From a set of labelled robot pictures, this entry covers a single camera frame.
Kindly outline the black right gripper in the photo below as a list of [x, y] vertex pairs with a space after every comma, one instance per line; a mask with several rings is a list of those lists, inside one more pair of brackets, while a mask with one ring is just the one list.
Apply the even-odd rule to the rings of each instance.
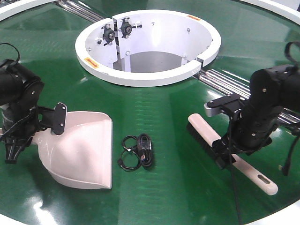
[[211, 153], [220, 170], [230, 164], [230, 154], [245, 153], [251, 155], [271, 144], [271, 130], [254, 132], [243, 128], [229, 127], [227, 133], [220, 139], [213, 141]]

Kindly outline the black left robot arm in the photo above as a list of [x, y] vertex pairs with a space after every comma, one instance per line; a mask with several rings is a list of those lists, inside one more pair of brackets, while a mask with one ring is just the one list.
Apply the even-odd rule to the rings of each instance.
[[48, 128], [59, 135], [64, 125], [56, 119], [54, 109], [38, 106], [44, 88], [40, 77], [15, 60], [0, 62], [0, 108], [5, 163], [16, 164], [19, 154], [30, 146], [36, 132]]

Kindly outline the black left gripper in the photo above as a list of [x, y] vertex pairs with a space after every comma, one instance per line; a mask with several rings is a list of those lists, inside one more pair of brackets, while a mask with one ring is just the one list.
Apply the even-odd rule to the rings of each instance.
[[2, 129], [0, 140], [6, 149], [6, 164], [16, 164], [19, 154], [31, 144], [39, 131], [50, 129], [56, 134], [56, 108], [38, 105], [2, 105]]

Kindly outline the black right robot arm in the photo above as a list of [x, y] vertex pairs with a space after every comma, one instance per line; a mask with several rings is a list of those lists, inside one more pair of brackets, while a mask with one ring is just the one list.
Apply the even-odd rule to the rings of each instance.
[[207, 106], [230, 118], [227, 133], [214, 141], [209, 155], [220, 169], [234, 162], [233, 155], [255, 151], [271, 144], [270, 134], [280, 123], [283, 109], [300, 110], [300, 63], [290, 55], [292, 45], [285, 46], [290, 64], [255, 71], [250, 78], [250, 97], [242, 100], [238, 94], [217, 98]]

